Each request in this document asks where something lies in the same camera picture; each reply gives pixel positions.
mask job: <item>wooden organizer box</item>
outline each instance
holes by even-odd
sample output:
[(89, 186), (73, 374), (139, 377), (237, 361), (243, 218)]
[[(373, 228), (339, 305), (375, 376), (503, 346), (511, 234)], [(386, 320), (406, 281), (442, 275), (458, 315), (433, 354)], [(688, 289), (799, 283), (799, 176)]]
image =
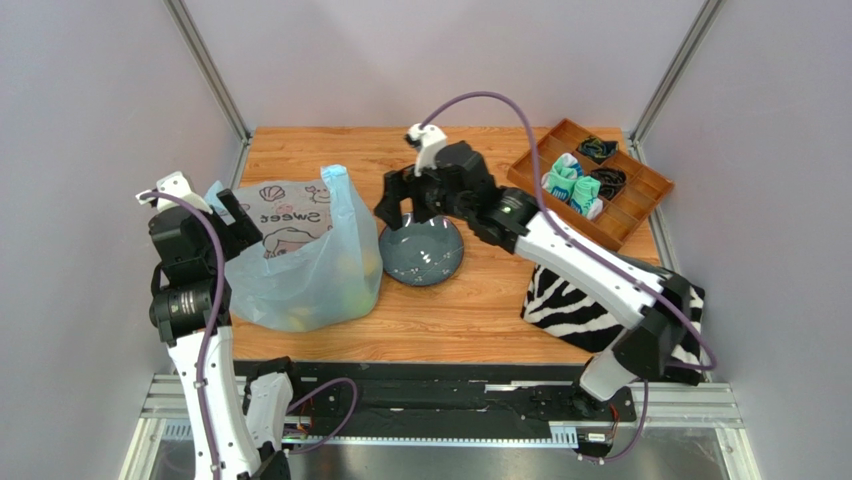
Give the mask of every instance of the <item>wooden organizer box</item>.
[[(568, 120), (562, 120), (538, 141), (538, 153), (541, 161), (541, 173), (550, 171), (550, 167), (563, 153), (571, 153), (583, 167), (583, 173), (596, 168), (617, 168), (627, 174), (627, 184), (612, 201), (599, 197), (604, 202), (603, 211), (594, 220), (577, 213), (574, 209), (546, 191), (544, 199), (547, 206), (602, 247), (618, 251), (630, 238), (630, 235), (645, 221), (674, 188), (671, 180), (663, 177), (651, 168), (642, 165), (629, 155), (618, 150), (615, 155), (598, 165), (577, 151), (583, 140), (593, 136), (588, 130)], [(533, 193), (532, 152), (527, 153), (509, 168), (509, 181), (522, 190)]]

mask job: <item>zebra print cloth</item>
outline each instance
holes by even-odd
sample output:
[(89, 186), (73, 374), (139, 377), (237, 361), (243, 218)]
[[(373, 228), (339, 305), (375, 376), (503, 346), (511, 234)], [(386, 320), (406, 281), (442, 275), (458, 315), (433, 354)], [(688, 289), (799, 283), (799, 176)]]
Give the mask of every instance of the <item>zebra print cloth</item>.
[[(632, 265), (666, 278), (671, 272), (639, 260), (620, 257)], [(692, 325), (701, 331), (704, 312), (704, 289), (690, 289)], [(521, 318), (545, 332), (592, 353), (604, 350), (624, 329), (609, 312), (580, 289), (557, 276), (551, 270), (536, 265)], [(686, 363), (698, 363), (700, 349), (695, 338), (688, 334), (672, 357)], [(701, 373), (685, 368), (667, 367), (660, 381), (698, 385)]]

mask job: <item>plastic bag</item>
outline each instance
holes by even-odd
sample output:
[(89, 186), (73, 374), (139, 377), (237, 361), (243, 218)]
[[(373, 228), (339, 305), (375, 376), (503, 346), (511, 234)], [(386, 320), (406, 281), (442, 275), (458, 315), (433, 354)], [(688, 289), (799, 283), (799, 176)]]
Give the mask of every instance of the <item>plastic bag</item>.
[[(266, 182), (234, 194), (264, 239), (225, 265), (231, 311), (258, 325), (306, 332), (366, 315), (379, 293), (376, 221), (346, 168), (314, 182)], [(205, 200), (217, 211), (222, 184)]]

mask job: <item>rolled sock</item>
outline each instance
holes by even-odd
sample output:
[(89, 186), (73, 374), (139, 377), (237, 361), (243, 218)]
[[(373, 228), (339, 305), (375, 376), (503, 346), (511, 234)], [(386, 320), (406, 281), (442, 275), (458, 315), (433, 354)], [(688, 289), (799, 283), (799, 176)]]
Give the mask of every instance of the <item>rolled sock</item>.
[(598, 198), (600, 189), (601, 182), (592, 177), (580, 177), (574, 184), (574, 192), (571, 194), (569, 205), (585, 217), (591, 210), (595, 199)]
[(550, 171), (562, 178), (580, 178), (583, 176), (583, 167), (577, 161), (577, 158), (570, 153), (560, 155)]
[(567, 202), (574, 192), (574, 184), (576, 183), (576, 178), (564, 178), (556, 173), (548, 172), (544, 174), (541, 186), (560, 201)]
[(596, 198), (592, 202), (592, 207), (589, 208), (589, 213), (586, 214), (586, 218), (588, 218), (589, 220), (594, 220), (595, 217), (600, 215), (602, 211), (603, 211), (603, 200), (601, 200), (600, 198)]

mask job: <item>white wall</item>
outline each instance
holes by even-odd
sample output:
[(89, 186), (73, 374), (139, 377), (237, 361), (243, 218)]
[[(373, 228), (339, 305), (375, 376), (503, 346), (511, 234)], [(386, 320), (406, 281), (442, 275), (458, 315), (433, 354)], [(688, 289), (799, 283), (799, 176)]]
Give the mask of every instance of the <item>white wall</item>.
[[(398, 126), (496, 90), (534, 124), (633, 128), (701, 0), (187, 0), (252, 126)], [(477, 100), (443, 125), (515, 125)]]
[(852, 471), (850, 18), (727, 2), (644, 142), (766, 479)]
[(238, 144), (162, 2), (0, 1), (0, 477), (114, 479), (151, 376), (151, 210)]

